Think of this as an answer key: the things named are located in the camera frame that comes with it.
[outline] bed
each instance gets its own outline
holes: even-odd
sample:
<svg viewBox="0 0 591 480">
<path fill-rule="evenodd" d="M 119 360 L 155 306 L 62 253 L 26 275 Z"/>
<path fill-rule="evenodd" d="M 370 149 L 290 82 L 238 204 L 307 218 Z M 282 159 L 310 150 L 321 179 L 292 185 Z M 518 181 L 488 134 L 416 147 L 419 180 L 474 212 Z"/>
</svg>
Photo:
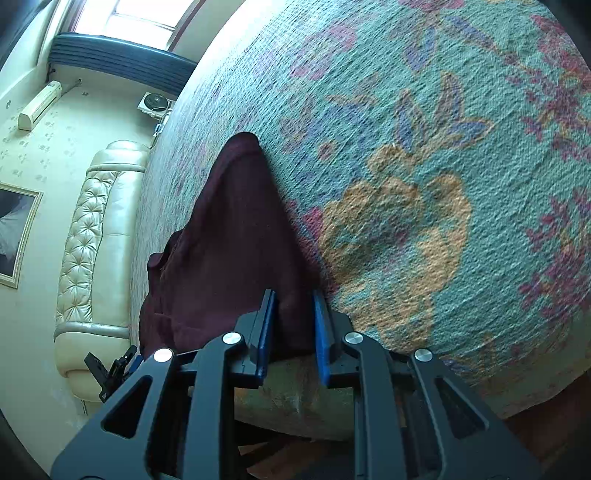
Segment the bed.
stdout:
<svg viewBox="0 0 591 480">
<path fill-rule="evenodd" d="M 152 150 L 132 259 L 182 228 L 222 145 L 252 131 L 333 308 L 429 346 L 506 418 L 591 367 L 591 73 L 527 0 L 246 0 Z M 238 419 L 350 434 L 312 358 L 239 392 Z"/>
</svg>

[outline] teal blanket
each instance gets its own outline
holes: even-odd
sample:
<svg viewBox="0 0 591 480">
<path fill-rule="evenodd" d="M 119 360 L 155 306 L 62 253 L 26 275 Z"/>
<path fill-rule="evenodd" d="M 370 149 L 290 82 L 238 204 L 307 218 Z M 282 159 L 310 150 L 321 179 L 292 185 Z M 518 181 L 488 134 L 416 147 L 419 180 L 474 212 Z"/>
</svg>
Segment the teal blanket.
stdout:
<svg viewBox="0 0 591 480">
<path fill-rule="evenodd" d="M 357 330 L 430 347 L 501 416 L 545 401 L 591 367 L 590 93 L 537 2 L 247 0 L 152 152 L 132 313 L 148 255 L 248 130 Z M 305 360 L 275 368 L 237 411 L 289 433 L 342 427 L 348 393 L 329 396 Z"/>
</svg>

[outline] framed picture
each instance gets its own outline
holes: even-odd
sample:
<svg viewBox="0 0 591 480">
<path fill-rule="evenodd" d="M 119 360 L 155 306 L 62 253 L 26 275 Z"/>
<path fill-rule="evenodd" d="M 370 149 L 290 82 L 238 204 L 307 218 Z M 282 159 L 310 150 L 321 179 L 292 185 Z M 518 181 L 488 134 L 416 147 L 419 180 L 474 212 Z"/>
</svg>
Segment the framed picture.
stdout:
<svg viewBox="0 0 591 480">
<path fill-rule="evenodd" d="M 18 287 L 22 256 L 42 195 L 0 182 L 0 284 Z"/>
</svg>

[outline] dark red clothing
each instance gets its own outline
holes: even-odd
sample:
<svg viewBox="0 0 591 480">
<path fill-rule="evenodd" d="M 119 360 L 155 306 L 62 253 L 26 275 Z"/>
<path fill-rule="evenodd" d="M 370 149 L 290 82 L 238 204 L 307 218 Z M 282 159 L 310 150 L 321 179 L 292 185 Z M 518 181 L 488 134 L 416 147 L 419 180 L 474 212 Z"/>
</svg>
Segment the dark red clothing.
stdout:
<svg viewBox="0 0 591 480">
<path fill-rule="evenodd" d="M 275 357 L 314 350 L 306 263 L 258 139 L 232 137 L 218 155 L 187 225 L 148 261 L 149 292 L 139 314 L 144 358 L 163 346 L 203 347 L 277 292 Z"/>
</svg>

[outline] window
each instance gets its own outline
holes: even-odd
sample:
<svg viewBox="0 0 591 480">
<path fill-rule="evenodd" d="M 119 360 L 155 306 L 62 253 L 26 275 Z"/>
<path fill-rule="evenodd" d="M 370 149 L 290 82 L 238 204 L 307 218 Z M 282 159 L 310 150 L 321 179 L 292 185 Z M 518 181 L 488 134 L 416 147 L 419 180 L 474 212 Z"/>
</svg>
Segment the window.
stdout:
<svg viewBox="0 0 591 480">
<path fill-rule="evenodd" d="M 195 0 L 82 0 L 73 5 L 69 30 L 168 50 L 181 33 L 187 13 L 197 3 Z"/>
</svg>

